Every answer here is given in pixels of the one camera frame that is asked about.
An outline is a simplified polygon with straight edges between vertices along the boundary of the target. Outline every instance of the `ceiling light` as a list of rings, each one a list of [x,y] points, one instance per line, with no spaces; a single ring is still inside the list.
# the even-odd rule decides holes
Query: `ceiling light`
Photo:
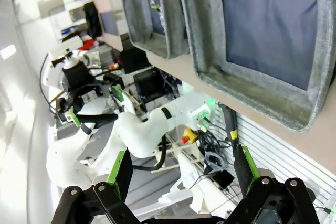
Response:
[[[16,48],[14,45],[10,45],[0,51],[1,57],[5,60],[16,53]]]

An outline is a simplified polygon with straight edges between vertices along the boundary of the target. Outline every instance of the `wall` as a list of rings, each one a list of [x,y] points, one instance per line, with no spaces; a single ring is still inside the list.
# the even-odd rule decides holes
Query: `wall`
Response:
[[[0,16],[0,49],[16,47],[11,57],[0,57],[1,101],[4,97],[11,108],[8,111],[0,102],[1,222],[50,223],[51,183],[43,161],[50,117],[26,58],[11,1],[0,0]],[[33,209],[38,209],[37,216],[32,216]]]
[[[36,73],[48,50],[58,45],[51,18],[40,18],[39,0],[14,0],[16,15]],[[64,0],[66,8],[82,6],[88,0]]]

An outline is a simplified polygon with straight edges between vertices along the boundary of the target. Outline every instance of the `red object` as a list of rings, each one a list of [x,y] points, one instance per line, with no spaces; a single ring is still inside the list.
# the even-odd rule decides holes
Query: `red object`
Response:
[[[95,39],[89,39],[83,43],[83,46],[78,48],[79,50],[89,50],[91,47],[94,46]]]
[[[114,69],[118,69],[118,68],[119,68],[119,64],[118,63],[115,63],[115,64],[113,64],[113,65],[111,65],[109,67],[110,70],[114,70]]]
[[[189,141],[189,137],[188,136],[184,136],[181,138],[181,143],[182,144],[186,144]]]

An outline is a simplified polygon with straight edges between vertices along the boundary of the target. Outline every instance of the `cable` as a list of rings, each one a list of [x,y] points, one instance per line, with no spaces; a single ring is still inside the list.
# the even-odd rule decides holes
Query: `cable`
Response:
[[[179,94],[178,94],[178,92],[176,92],[175,87],[174,87],[174,86],[167,80],[167,76],[164,76],[164,74],[163,74],[163,72],[162,72],[161,70],[159,70],[159,72],[160,72],[161,77],[162,77],[163,80],[164,80],[163,87],[164,87],[165,84],[167,83],[167,84],[172,88],[172,91],[173,91],[174,95],[175,95],[176,97],[179,97]]]
[[[65,90],[63,90],[62,92],[60,92],[57,96],[55,96],[51,101],[50,101],[50,104],[52,102],[55,102],[57,98],[59,98],[61,95],[63,95],[65,93]]]
[[[110,73],[110,72],[113,72],[113,71],[117,71],[119,69],[112,69],[112,70],[108,70],[108,71],[105,71],[105,72],[102,72],[102,73],[99,73],[99,74],[96,74],[95,76],[93,77],[98,77],[98,76],[103,76],[104,74],[106,73]]]
[[[40,75],[39,75],[39,86],[40,86],[40,90],[41,90],[41,93],[42,93],[42,96],[44,98],[44,100],[48,103],[49,105],[49,111],[53,114],[53,115],[56,115],[56,110],[50,105],[50,102],[48,101],[46,95],[44,94],[44,91],[43,91],[43,88],[42,88],[42,71],[43,71],[43,68],[44,68],[44,65],[48,59],[48,56],[49,56],[49,53],[47,53],[47,55],[45,56],[44,60],[43,60],[43,63],[42,63],[42,66],[41,66],[41,69],[40,69]]]
[[[167,152],[167,139],[166,139],[166,135],[162,136],[162,154],[161,154],[161,158],[160,161],[152,167],[146,167],[146,166],[139,166],[139,165],[133,165],[133,169],[135,170],[145,170],[147,172],[152,172],[154,170],[159,170],[165,159],[166,159],[166,152]]]
[[[197,180],[195,181],[195,183],[189,188],[189,190],[191,188],[193,188],[196,184],[198,184],[199,182],[201,182],[202,180],[204,180],[205,178],[208,178],[208,177],[213,177],[215,176],[216,174],[218,174],[219,172],[214,172],[214,173],[210,173],[210,174],[203,174],[203,175],[199,175],[199,177],[197,178]]]
[[[104,67],[100,67],[100,68],[92,67],[92,68],[88,68],[88,69],[89,70],[91,70],[91,69],[109,70],[109,68],[104,68]]]
[[[206,152],[204,158],[207,161],[207,165],[210,166],[213,170],[222,171],[228,169],[229,167],[228,161],[217,153]]]
[[[221,204],[219,207],[216,207],[214,210],[212,210],[210,212],[210,214],[212,214],[214,211],[216,211],[218,208],[224,206],[226,203],[228,203],[229,201],[231,201],[232,199],[234,199],[235,197],[237,197],[238,195],[240,195],[242,192],[237,193],[235,196],[232,196],[230,199],[228,199],[227,201],[225,201],[223,204]]]
[[[227,137],[226,137],[224,140],[219,140],[218,138],[216,138],[216,136],[215,136],[211,131],[207,131],[207,134],[208,134],[211,138],[215,139],[215,140],[218,141],[218,142],[222,142],[222,143],[225,143],[225,144],[230,145],[228,148],[231,147],[230,140],[229,140]]]
[[[223,149],[231,148],[231,145],[223,140],[218,140],[215,135],[210,132],[198,131],[198,140],[200,142],[199,149],[203,151],[203,154],[210,152],[216,153],[221,158],[223,158],[224,163],[222,163],[221,167],[229,167],[229,165],[233,165],[227,159],[227,156],[223,153]]]
[[[236,186],[240,188],[240,185],[238,185],[237,183],[233,183],[231,186]]]
[[[203,116],[203,119],[204,119],[205,121],[207,121],[209,124],[211,124],[212,126],[215,126],[215,127],[219,128],[219,129],[221,129],[221,130],[223,130],[223,131],[226,131],[226,129],[224,129],[224,128],[218,126],[218,125],[215,124],[215,123],[212,123],[206,116]]]
[[[315,207],[315,209],[323,209],[323,211],[326,212],[327,214],[334,214],[333,211],[327,207]]]

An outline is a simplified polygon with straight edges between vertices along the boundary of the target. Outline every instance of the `black handle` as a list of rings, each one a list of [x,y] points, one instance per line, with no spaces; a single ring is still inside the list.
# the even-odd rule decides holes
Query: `black handle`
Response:
[[[57,64],[63,62],[64,60],[65,60],[65,56],[63,56],[63,57],[61,57],[61,58],[59,58],[59,59],[57,59],[57,60],[53,60],[53,61],[51,61],[51,64],[52,64],[53,67],[56,67]]]
[[[77,115],[81,123],[111,123],[118,119],[117,114]]]
[[[220,104],[219,107],[224,113],[226,134],[231,141],[233,156],[235,157],[237,154],[236,149],[239,144],[236,111],[224,104]]]

